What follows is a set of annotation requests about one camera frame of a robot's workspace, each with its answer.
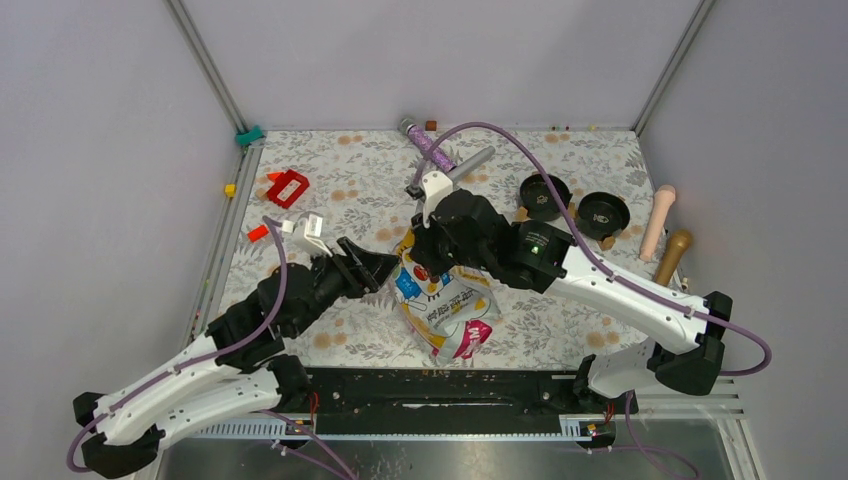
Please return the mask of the cat food bag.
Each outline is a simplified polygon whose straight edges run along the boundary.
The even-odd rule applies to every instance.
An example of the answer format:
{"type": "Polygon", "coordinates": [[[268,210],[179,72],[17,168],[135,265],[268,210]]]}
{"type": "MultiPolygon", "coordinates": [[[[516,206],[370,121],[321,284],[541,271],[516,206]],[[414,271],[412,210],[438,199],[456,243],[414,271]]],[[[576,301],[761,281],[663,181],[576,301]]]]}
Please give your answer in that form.
{"type": "Polygon", "coordinates": [[[400,263],[391,286],[401,313],[436,364],[470,359],[501,318],[491,284],[481,272],[461,266],[430,276],[411,257],[414,242],[407,232],[394,249],[400,263]]]}

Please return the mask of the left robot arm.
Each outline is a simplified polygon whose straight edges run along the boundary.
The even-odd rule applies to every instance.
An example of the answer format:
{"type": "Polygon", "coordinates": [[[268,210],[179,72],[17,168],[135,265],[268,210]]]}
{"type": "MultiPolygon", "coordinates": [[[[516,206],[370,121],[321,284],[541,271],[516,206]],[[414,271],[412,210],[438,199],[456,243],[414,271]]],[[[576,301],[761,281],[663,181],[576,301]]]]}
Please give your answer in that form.
{"type": "Polygon", "coordinates": [[[312,399],[300,360],[285,341],[304,333],[339,299],[379,291],[400,260],[342,237],[340,252],[310,265],[283,262],[174,358],[112,394],[73,401],[82,432],[67,456],[78,472],[133,474],[189,434],[241,414],[284,413],[312,399]]]}

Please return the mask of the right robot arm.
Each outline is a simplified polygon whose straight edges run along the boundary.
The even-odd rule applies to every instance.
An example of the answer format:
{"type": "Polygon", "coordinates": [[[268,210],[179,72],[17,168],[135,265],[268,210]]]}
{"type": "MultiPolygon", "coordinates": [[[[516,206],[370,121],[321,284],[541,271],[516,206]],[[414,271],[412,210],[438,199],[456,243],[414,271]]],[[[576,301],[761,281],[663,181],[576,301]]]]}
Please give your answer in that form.
{"type": "Polygon", "coordinates": [[[712,391],[725,346],[720,328],[703,317],[727,317],[728,296],[684,295],[609,262],[594,265],[565,231],[535,220],[510,223],[487,199],[464,189],[415,187],[412,196],[422,210],[411,220],[411,258],[429,275],[481,270],[512,289],[575,300],[646,335],[633,347],[582,361],[573,396],[583,410],[597,412],[630,390],[656,384],[692,396],[712,391]]]}

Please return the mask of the left black pet bowl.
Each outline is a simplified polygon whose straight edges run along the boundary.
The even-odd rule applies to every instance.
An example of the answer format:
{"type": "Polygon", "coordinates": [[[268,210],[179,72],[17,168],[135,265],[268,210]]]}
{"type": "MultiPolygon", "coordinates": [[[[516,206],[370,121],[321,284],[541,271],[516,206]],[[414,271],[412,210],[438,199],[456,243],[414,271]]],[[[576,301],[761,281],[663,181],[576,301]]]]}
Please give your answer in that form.
{"type": "MultiPolygon", "coordinates": [[[[576,209],[572,202],[571,191],[558,177],[551,175],[550,180],[555,187],[558,197],[567,207],[569,217],[574,220],[576,209]]],[[[526,220],[552,222],[563,217],[562,212],[554,200],[554,195],[539,173],[523,180],[519,187],[518,204],[519,209],[515,214],[515,220],[518,222],[526,220]]]]}

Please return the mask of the black pet bowl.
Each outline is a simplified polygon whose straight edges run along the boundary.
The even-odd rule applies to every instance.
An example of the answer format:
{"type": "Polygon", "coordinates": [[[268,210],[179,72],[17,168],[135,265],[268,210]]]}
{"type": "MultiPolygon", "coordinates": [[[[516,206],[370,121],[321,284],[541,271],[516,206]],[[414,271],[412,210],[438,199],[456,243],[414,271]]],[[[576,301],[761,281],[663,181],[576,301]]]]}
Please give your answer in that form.
{"type": "Polygon", "coordinates": [[[609,250],[628,227],[631,213],[625,201],[608,192],[592,192],[577,207],[576,226],[587,238],[609,250]]]}
{"type": "MultiPolygon", "coordinates": [[[[567,207],[569,217],[574,220],[576,209],[572,202],[571,191],[558,177],[551,175],[550,180],[555,187],[558,197],[567,207]]],[[[539,173],[523,180],[519,187],[518,204],[519,209],[515,214],[515,220],[518,222],[526,220],[552,222],[563,217],[562,212],[554,200],[554,195],[539,173]]]]}

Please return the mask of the right black pet bowl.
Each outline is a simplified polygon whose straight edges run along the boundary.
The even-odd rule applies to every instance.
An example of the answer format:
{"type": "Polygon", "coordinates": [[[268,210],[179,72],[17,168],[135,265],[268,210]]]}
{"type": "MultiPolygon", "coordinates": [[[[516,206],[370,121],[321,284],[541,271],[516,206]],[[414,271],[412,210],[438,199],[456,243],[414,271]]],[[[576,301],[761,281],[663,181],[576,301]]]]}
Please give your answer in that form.
{"type": "Polygon", "coordinates": [[[576,226],[587,238],[609,250],[628,227],[631,213],[625,201],[608,192],[592,192],[577,207],[576,226]]]}

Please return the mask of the grey microphone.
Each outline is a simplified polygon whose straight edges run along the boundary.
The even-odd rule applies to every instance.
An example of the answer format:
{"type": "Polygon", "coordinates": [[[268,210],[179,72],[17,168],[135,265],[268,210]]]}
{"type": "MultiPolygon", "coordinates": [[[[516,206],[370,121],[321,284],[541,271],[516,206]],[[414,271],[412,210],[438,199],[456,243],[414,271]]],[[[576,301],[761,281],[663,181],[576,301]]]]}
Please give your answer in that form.
{"type": "Polygon", "coordinates": [[[488,146],[451,169],[447,173],[447,177],[454,183],[460,182],[462,179],[470,175],[475,169],[489,161],[495,153],[496,149],[492,146],[488,146]]]}

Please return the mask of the floral table mat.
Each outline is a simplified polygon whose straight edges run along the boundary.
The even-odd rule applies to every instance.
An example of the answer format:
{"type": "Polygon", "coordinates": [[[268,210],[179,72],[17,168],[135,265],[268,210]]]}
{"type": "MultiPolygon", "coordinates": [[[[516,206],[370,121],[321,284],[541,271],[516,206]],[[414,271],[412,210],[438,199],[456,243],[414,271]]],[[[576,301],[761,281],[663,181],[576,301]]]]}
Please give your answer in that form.
{"type": "MultiPolygon", "coordinates": [[[[604,257],[640,276],[651,277],[656,262],[640,260],[639,246],[652,207],[654,188],[643,153],[631,131],[518,131],[512,141],[469,129],[444,142],[443,150],[461,161],[493,146],[495,157],[464,178],[463,188],[487,197],[510,219],[519,209],[522,181],[541,164],[563,180],[576,199],[605,191],[619,195],[631,221],[604,257]]],[[[396,130],[276,131],[250,157],[248,177],[232,228],[234,245],[216,285],[208,318],[243,300],[278,265],[273,241],[251,243],[247,233],[264,217],[324,218],[322,237],[333,244],[348,237],[357,245],[389,252],[401,240],[414,214],[405,186],[419,150],[396,130]],[[310,187],[289,209],[267,199],[274,172],[295,170],[310,187]]],[[[501,310],[489,339],[464,361],[467,368],[571,369],[589,354],[616,352],[642,340],[639,331],[578,302],[494,284],[501,310]]],[[[430,368],[433,360],[395,302],[391,287],[360,300],[337,302],[285,350],[307,366],[430,368]]]]}

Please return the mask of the purple glitter microphone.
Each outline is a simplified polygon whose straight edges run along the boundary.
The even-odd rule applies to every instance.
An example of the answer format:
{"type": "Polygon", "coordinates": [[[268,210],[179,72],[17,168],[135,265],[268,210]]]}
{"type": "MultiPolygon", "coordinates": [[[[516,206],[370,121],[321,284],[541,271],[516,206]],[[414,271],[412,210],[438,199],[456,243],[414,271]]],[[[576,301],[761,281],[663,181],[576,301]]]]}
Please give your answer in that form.
{"type": "MultiPolygon", "coordinates": [[[[398,130],[404,134],[418,150],[424,154],[434,143],[434,140],[413,119],[402,118],[398,124],[398,130]]],[[[437,169],[447,173],[456,167],[456,163],[441,149],[434,149],[429,157],[437,169]]]]}

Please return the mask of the small orange block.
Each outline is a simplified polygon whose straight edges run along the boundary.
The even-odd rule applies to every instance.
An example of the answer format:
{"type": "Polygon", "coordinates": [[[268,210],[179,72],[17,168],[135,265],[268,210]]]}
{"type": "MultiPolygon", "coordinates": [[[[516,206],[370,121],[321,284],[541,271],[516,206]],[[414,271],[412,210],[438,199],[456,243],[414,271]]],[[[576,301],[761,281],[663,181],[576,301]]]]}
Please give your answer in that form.
{"type": "Polygon", "coordinates": [[[251,243],[256,243],[265,238],[270,233],[266,225],[260,225],[247,233],[247,238],[251,243]]]}

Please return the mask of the red toy block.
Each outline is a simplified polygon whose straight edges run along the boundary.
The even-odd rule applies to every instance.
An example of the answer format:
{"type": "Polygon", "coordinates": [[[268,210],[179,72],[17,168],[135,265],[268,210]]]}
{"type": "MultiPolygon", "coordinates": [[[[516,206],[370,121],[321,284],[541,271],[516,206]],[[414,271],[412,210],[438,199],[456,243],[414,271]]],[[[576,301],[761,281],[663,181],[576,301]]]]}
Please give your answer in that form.
{"type": "Polygon", "coordinates": [[[289,169],[274,177],[267,191],[267,199],[283,209],[289,209],[310,187],[310,181],[301,173],[289,169]]]}

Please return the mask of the teal corner clip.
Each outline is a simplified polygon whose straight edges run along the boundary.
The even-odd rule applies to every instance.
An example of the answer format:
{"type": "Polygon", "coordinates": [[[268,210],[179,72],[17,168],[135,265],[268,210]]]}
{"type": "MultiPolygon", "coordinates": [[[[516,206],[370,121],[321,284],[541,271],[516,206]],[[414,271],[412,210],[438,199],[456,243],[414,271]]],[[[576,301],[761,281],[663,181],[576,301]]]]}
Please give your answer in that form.
{"type": "Polygon", "coordinates": [[[237,134],[235,136],[235,141],[240,147],[245,148],[251,145],[253,142],[264,137],[265,134],[261,127],[255,125],[250,130],[237,134]]]}

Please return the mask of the pink microphone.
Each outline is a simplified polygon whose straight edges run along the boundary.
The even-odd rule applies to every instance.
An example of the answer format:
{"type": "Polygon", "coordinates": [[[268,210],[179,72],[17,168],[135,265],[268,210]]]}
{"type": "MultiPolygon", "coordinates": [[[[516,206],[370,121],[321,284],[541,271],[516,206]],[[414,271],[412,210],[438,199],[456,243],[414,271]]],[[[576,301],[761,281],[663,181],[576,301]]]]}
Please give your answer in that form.
{"type": "Polygon", "coordinates": [[[648,262],[652,259],[664,231],[668,212],[675,201],[676,189],[672,185],[662,185],[654,193],[651,214],[639,250],[639,258],[642,261],[648,262]]]}

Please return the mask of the gold microphone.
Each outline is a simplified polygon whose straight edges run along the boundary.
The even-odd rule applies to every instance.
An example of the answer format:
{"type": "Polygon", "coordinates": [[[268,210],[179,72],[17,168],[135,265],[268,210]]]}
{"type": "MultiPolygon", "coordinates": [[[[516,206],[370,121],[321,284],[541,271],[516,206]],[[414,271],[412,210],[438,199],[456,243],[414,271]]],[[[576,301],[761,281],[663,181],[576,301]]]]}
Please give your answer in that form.
{"type": "Polygon", "coordinates": [[[680,229],[670,235],[658,268],[654,274],[655,283],[668,286],[683,255],[693,243],[693,235],[686,229],[680,229]]]}

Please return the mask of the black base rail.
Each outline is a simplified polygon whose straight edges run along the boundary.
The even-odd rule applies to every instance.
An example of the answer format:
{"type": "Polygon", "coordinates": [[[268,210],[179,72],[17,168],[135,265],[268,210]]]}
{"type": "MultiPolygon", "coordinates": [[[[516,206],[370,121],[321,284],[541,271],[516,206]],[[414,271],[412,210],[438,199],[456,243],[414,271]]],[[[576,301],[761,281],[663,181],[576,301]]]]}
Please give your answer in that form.
{"type": "Polygon", "coordinates": [[[323,436],[543,436],[563,417],[599,422],[626,400],[600,397],[573,371],[319,368],[306,393],[286,406],[323,436]]]}

